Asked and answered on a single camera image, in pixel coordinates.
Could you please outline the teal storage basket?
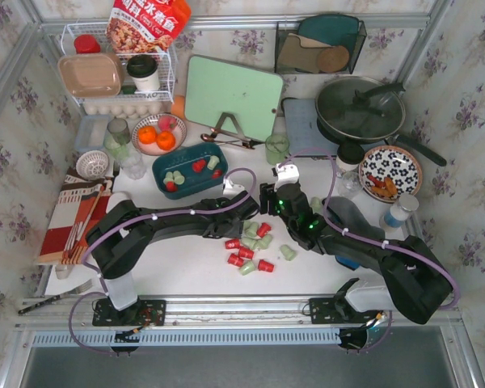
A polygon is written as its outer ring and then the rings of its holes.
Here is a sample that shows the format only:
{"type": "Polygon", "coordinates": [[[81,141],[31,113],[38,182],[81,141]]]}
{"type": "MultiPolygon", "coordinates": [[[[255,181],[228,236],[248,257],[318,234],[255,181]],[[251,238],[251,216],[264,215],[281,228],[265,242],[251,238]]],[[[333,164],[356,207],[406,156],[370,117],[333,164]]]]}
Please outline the teal storage basket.
{"type": "Polygon", "coordinates": [[[228,167],[226,157],[218,145],[201,143],[158,157],[153,162],[152,173],[163,195],[167,199],[178,200],[221,184],[228,167]],[[192,169],[192,164],[200,159],[204,159],[207,165],[201,173],[196,173],[192,169]],[[213,179],[212,174],[216,169],[223,170],[223,176],[213,179]],[[177,185],[176,192],[168,192],[166,183],[174,182],[174,171],[179,171],[185,177],[185,182],[177,185]]]}

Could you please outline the clear plastic cup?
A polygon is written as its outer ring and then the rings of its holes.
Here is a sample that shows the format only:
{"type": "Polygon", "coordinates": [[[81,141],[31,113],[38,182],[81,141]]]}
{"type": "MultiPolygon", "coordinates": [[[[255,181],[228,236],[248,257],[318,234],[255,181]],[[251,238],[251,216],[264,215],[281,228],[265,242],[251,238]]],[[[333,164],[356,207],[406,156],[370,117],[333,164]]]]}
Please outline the clear plastic cup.
{"type": "Polygon", "coordinates": [[[130,151],[120,159],[120,168],[128,178],[133,180],[141,179],[146,174],[142,155],[137,150],[130,151]]]}

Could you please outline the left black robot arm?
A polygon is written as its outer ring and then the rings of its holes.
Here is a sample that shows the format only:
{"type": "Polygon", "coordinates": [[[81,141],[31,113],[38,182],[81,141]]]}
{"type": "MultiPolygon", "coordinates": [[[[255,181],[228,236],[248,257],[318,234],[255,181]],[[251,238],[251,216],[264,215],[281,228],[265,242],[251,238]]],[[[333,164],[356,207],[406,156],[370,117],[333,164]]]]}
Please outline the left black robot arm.
{"type": "Polygon", "coordinates": [[[122,200],[87,232],[86,243],[98,264],[108,301],[121,312],[138,303],[132,270],[151,243],[188,235],[239,238],[244,222],[258,212],[259,203],[244,192],[232,199],[206,199],[160,210],[122,200]]]}

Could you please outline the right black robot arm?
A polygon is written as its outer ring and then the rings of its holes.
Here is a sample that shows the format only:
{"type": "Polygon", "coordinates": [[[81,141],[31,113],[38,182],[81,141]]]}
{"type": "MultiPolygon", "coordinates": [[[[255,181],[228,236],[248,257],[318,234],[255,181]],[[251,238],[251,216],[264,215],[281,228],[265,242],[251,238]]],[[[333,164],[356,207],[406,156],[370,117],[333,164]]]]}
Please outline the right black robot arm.
{"type": "Polygon", "coordinates": [[[259,200],[262,213],[278,216],[302,249],[340,256],[381,275],[394,308],[414,323],[425,324],[458,295],[456,282],[421,238],[386,240],[345,197],[325,199],[317,213],[299,183],[263,183],[259,200]]]}

